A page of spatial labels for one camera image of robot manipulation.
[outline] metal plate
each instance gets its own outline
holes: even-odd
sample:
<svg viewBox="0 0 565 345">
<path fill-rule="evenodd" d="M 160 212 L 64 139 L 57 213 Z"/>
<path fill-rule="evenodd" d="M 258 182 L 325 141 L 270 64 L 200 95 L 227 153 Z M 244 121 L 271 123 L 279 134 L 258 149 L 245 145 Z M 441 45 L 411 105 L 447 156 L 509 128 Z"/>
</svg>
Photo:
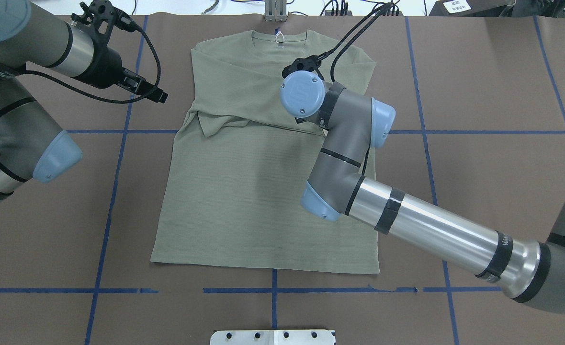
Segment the metal plate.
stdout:
<svg viewBox="0 0 565 345">
<path fill-rule="evenodd" d="M 334 330 L 217 331 L 210 345 L 335 345 L 335 334 Z"/>
</svg>

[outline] metal bracket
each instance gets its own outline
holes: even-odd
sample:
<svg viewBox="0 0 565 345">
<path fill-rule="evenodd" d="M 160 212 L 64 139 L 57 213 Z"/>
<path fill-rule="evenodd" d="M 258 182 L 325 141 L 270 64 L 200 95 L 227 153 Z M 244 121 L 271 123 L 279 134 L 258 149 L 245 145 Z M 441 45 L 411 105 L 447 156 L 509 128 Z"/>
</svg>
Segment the metal bracket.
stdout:
<svg viewBox="0 0 565 345">
<path fill-rule="evenodd" d="M 335 345 L 334 330 L 217 331 L 210 345 Z"/>
<path fill-rule="evenodd" d="M 287 0 L 265 0 L 265 21 L 286 22 Z"/>
</svg>

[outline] shirt tag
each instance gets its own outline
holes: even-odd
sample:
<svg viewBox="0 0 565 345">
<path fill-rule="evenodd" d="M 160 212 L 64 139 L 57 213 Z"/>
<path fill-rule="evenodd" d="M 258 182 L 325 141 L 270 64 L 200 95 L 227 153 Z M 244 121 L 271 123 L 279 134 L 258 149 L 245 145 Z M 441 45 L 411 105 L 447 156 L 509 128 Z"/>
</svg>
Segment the shirt tag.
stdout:
<svg viewBox="0 0 565 345">
<path fill-rule="evenodd" d="M 471 10 L 472 7 L 468 5 L 466 0 L 453 0 L 444 3 L 444 7 L 449 13 L 459 13 L 463 11 Z"/>
<path fill-rule="evenodd" d="M 282 31 L 277 30 L 274 41 L 276 41 L 276 48 L 284 49 L 284 35 Z"/>
</svg>

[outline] olive green t-shirt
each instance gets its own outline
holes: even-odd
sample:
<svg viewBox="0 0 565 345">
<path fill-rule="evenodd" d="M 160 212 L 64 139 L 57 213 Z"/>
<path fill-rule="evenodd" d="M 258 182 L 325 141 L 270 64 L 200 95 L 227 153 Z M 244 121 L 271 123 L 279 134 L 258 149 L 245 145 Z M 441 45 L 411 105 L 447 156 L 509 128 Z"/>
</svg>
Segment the olive green t-shirt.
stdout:
<svg viewBox="0 0 565 345">
<path fill-rule="evenodd" d="M 283 68 L 337 41 L 314 31 L 247 31 L 191 50 L 195 101 L 173 144 L 153 262 L 378 273 L 377 232 L 300 205 L 324 133 L 280 102 Z M 320 68 L 328 80 L 333 56 Z M 337 81 L 365 93 L 375 62 L 352 46 Z M 366 175 L 374 178 L 374 155 Z"/>
</svg>

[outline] brown table surface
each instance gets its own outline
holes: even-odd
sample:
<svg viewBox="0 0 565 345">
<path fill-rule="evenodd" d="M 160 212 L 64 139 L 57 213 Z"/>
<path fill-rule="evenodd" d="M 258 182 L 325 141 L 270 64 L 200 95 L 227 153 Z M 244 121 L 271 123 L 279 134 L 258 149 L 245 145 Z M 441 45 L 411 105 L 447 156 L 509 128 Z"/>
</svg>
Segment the brown table surface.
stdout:
<svg viewBox="0 0 565 345">
<path fill-rule="evenodd" d="M 149 262 L 172 140 L 194 96 L 190 48 L 277 26 L 339 38 L 359 18 L 138 19 L 161 59 L 166 104 L 103 104 L 20 77 L 85 157 L 0 204 L 0 344 L 208 344 L 214 330 L 273 327 L 335 329 L 345 345 L 565 344 L 565 316 L 386 236 L 380 275 Z M 384 17 L 356 45 L 377 61 L 368 95 L 398 114 L 377 179 L 546 240 L 565 199 L 565 19 Z M 154 80 L 138 33 L 114 33 L 110 46 Z"/>
</svg>

